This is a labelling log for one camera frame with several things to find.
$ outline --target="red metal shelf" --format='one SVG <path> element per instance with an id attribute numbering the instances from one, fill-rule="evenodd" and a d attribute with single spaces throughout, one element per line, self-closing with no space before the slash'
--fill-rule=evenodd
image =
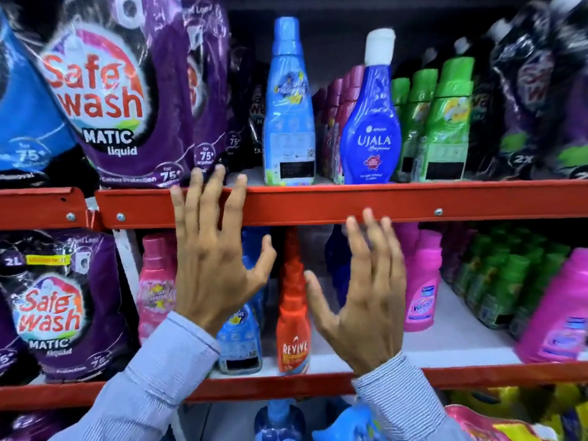
<path id="1" fill-rule="evenodd" d="M 76 187 L 0 190 L 0 229 L 64 229 L 100 226 Z"/>
<path id="2" fill-rule="evenodd" d="M 588 382 L 588 362 L 424 369 L 430 383 L 441 389 L 530 386 L 555 382 Z M 188 402 L 260 400 L 333 396 L 355 393 L 353 375 L 303 375 L 206 379 Z M 104 382 L 0 387 L 0 410 L 90 407 Z"/>
<path id="3" fill-rule="evenodd" d="M 250 187 L 243 224 L 338 223 L 367 206 L 393 221 L 583 217 L 587 195 L 588 181 L 578 180 Z M 96 200 L 109 229 L 173 227 L 168 190 L 101 190 Z"/>

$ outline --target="finger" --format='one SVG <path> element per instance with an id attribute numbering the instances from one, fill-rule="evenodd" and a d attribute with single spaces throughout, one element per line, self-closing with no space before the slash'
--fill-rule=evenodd
<path id="1" fill-rule="evenodd" d="M 222 217 L 221 235 L 227 244 L 241 247 L 241 226 L 243 225 L 243 205 L 247 194 L 247 176 L 239 175 L 231 190 Z"/>
<path id="2" fill-rule="evenodd" d="M 392 261 L 390 247 L 370 208 L 364 209 L 364 222 L 367 226 L 367 237 L 373 248 L 374 265 L 372 265 L 372 270 L 375 290 L 380 293 L 388 293 L 390 291 L 390 265 Z"/>
<path id="3" fill-rule="evenodd" d="M 276 250 L 272 246 L 272 237 L 264 236 L 261 242 L 261 255 L 254 268 L 249 271 L 249 287 L 247 289 L 250 292 L 257 292 L 267 284 L 276 261 L 276 255 Z"/>
<path id="4" fill-rule="evenodd" d="M 371 257 L 356 219 L 348 217 L 345 225 L 352 254 L 348 298 L 353 299 L 367 294 L 371 289 Z"/>
<path id="5" fill-rule="evenodd" d="M 396 233 L 394 232 L 392 223 L 388 217 L 382 218 L 382 229 L 386 236 L 386 240 L 388 241 L 392 257 L 390 287 L 392 288 L 394 296 L 404 300 L 406 295 L 406 268 L 401 244 L 396 237 Z"/>
<path id="6" fill-rule="evenodd" d="M 192 176 L 190 177 L 190 186 L 187 189 L 186 206 L 184 208 L 186 238 L 188 239 L 198 237 L 198 209 L 200 207 L 203 184 L 202 170 L 195 168 L 192 170 Z"/>
<path id="7" fill-rule="evenodd" d="M 218 164 L 208 180 L 200 198 L 200 235 L 203 239 L 214 239 L 218 233 L 224 165 Z"/>
<path id="8" fill-rule="evenodd" d="M 178 240 L 178 255 L 183 251 L 186 241 L 186 220 L 184 215 L 184 198 L 180 187 L 172 186 L 169 190 L 172 197 L 173 217 L 176 226 L 176 239 Z"/>
<path id="9" fill-rule="evenodd" d="M 306 281 L 306 300 L 315 319 L 316 328 L 327 339 L 337 326 L 338 317 L 330 310 L 316 275 L 307 270 L 304 273 L 304 279 Z"/>

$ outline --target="shirt sleeve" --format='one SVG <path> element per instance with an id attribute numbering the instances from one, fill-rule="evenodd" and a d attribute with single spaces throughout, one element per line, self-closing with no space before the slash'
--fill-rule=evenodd
<path id="1" fill-rule="evenodd" d="M 159 441 L 172 413 L 218 356 L 211 335 L 170 312 L 127 368 L 106 383 L 89 412 L 50 441 Z"/>
<path id="2" fill-rule="evenodd" d="M 472 441 L 404 353 L 353 381 L 390 441 Z"/>

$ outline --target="shirt cuff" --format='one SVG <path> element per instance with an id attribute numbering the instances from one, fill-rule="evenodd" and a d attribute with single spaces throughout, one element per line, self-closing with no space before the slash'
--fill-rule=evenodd
<path id="1" fill-rule="evenodd" d="M 177 406 L 206 378 L 219 353 L 214 337 L 172 311 L 143 343 L 125 373 L 144 390 Z"/>
<path id="2" fill-rule="evenodd" d="M 353 386 L 392 439 L 425 439 L 446 417 L 422 370 L 402 352 L 354 380 Z"/>

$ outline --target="left hand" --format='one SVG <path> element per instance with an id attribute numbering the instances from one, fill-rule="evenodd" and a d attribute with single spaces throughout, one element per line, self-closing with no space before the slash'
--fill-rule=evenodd
<path id="1" fill-rule="evenodd" d="M 194 169 L 185 201 L 178 186 L 171 188 L 178 239 L 176 312 L 212 337 L 267 284 L 276 260 L 269 235 L 263 237 L 262 252 L 252 270 L 241 260 L 247 176 L 237 177 L 218 230 L 223 179 L 224 166 L 218 165 L 202 192 L 202 171 Z"/>

